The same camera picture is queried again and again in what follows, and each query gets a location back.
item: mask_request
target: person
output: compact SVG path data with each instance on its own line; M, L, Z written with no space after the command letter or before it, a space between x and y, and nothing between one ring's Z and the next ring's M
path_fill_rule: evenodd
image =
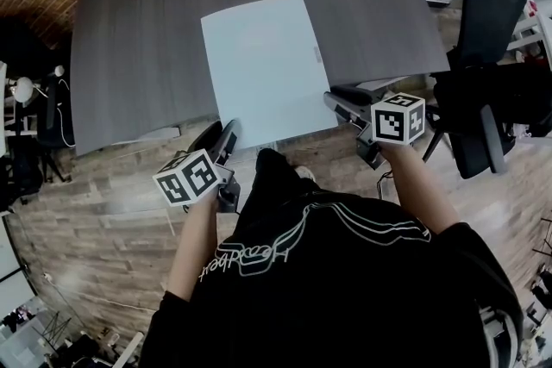
M552 309L552 273L544 265L539 267L538 278L543 282L546 291L538 284L538 279L531 286L531 292L544 308Z
M400 206L322 190L273 150L220 245L216 194L192 206L139 366L488 367L486 307L521 341L485 242L413 148L382 153Z

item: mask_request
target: black sweatshirt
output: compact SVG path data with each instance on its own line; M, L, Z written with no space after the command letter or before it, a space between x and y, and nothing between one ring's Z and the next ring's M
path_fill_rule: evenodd
M435 235L396 204L317 192L224 241L190 302L167 292L140 367L489 366L486 306L520 333L467 224Z

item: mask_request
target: mesh chair backrest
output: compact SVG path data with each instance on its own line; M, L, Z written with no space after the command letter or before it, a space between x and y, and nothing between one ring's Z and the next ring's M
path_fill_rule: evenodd
M527 0L464 0L458 59L453 68L498 63Z

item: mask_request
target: wooden floor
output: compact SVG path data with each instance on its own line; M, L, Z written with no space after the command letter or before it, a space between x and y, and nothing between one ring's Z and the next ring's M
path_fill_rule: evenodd
M443 39L455 42L459 16L454 9L437 11ZM154 186L157 172L176 150L186 149L208 125L184 127L170 142L117 146L75 159L60 155L69 184L54 183L26 206L16 206L9 228L28 262L30 277L52 309L81 320L97 335L110 327L124 344L136 331L145 332L166 286L185 213L171 209ZM430 134L417 144L422 150ZM386 170L374 172L354 152L355 131L340 127L277 148L294 164L309 166L326 189L376 197L375 184ZM254 177L256 151L232 158L247 197ZM469 181L460 178L448 146L442 143L429 162L464 221L486 240L514 284L521 303L533 300L528 284L541 258L546 226L539 221L552 209L552 149L516 146L503 176L485 172ZM386 199L396 200L391 181ZM219 237L232 233L235 215L221 216ZM50 284L43 272L53 278Z

